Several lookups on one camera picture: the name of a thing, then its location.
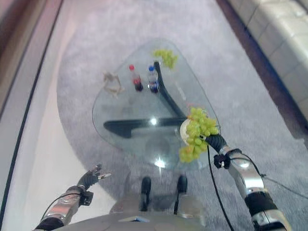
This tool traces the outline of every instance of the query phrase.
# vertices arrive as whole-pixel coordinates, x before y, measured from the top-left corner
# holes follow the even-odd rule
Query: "rug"
[[[298,192],[308,192],[308,153],[290,134],[278,109],[214,0],[105,0],[79,26],[64,53],[57,97],[60,119],[77,157],[90,169],[102,163],[112,177],[101,186],[115,199],[139,192],[152,178],[152,195],[170,195],[182,172],[154,167],[102,140],[92,122],[103,71],[115,71],[139,46],[172,41],[198,77],[222,135],[248,154],[262,173]],[[188,194],[206,210],[208,230],[227,230],[209,169],[187,171]],[[235,230],[253,230],[232,177],[214,169],[218,190]],[[308,201],[276,184],[265,185],[294,230],[308,225]]]

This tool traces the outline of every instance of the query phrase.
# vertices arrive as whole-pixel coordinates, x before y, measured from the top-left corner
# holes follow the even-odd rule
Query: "white sofa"
[[[308,121],[308,0],[228,0]]]

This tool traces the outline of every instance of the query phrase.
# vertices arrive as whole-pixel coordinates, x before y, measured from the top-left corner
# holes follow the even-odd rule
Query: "glass tabletop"
[[[161,49],[177,56],[172,69],[164,65],[161,57],[154,57],[154,51]],[[159,75],[157,93],[150,90],[147,77],[148,67],[155,61]],[[140,74],[142,91],[135,89],[131,64]],[[154,39],[142,45],[114,74],[118,75],[123,91],[115,95],[103,88],[93,106],[93,123],[103,139],[161,168],[197,170],[208,165],[206,153],[190,163],[182,163],[179,158],[179,149],[185,146],[180,126],[190,108],[202,107],[210,118],[217,117],[199,81],[172,42]]]

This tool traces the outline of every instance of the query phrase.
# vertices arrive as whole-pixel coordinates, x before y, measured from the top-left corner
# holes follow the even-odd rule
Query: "bunch of grapes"
[[[176,63],[178,56],[173,55],[171,50],[155,50],[153,52],[155,57],[161,56],[163,59],[163,63],[166,67],[169,67],[171,70],[174,68],[174,64]]]
[[[189,144],[180,149],[180,161],[191,162],[200,157],[200,154],[207,149],[208,144],[200,139],[200,135],[207,137],[217,135],[216,120],[207,117],[207,114],[202,108],[191,108],[190,119],[186,127],[186,134],[189,138],[186,140]]]

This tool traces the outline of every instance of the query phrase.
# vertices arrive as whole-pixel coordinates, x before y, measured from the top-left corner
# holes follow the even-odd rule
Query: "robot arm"
[[[93,193],[87,191],[89,187],[110,176],[110,173],[100,175],[101,165],[95,166],[84,174],[77,185],[70,187],[61,195],[55,204],[44,214],[36,230],[54,230],[70,223],[73,215],[81,205],[89,206],[92,202]]]
[[[251,159],[241,150],[231,150],[220,136],[205,139],[219,155],[214,157],[216,167],[224,167],[234,178],[240,195],[245,200],[256,230],[292,230],[264,188],[262,177]]]

